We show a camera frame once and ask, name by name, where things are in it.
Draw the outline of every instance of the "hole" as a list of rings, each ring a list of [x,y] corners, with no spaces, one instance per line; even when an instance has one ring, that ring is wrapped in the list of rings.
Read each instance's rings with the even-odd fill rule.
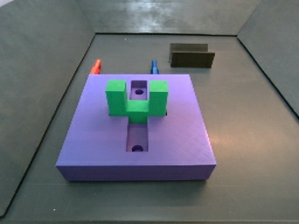
[[[144,148],[142,145],[138,144],[132,147],[132,151],[144,151]]]
[[[143,89],[138,89],[138,90],[135,91],[135,93],[136,93],[138,95],[142,95],[142,94],[144,93],[144,90],[143,90]]]

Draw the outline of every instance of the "gray wall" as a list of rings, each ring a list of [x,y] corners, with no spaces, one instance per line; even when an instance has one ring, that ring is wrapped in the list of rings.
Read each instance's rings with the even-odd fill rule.
[[[99,33],[238,35],[260,0],[78,0]]]
[[[238,38],[299,115],[299,1],[264,0]]]
[[[0,8],[0,216],[94,35],[74,0]]]

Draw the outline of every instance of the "table surface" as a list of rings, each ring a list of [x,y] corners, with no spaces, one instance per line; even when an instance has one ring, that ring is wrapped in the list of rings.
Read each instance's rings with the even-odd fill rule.
[[[171,43],[207,43],[211,69],[171,68]],[[218,167],[207,181],[70,183],[55,163],[90,69],[190,74]],[[234,37],[98,35],[5,217],[9,222],[299,221],[298,120]]]

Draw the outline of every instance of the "purple block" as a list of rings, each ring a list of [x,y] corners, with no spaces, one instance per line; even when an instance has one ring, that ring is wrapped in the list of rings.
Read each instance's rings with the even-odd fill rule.
[[[108,80],[126,80],[127,91],[131,81],[168,82],[167,116],[147,120],[147,151],[127,151],[128,119],[108,116]],[[91,75],[56,166],[70,181],[207,179],[216,160],[190,75]]]

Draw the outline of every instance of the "green block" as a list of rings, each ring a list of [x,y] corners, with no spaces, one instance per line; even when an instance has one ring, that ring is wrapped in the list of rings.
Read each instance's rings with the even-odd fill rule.
[[[127,115],[127,82],[110,80],[107,83],[107,105],[111,116]]]
[[[168,93],[168,83],[166,80],[150,80],[150,92]]]
[[[148,101],[128,100],[126,112],[130,123],[147,123]]]
[[[166,116],[168,83],[164,80],[150,81],[150,116]]]

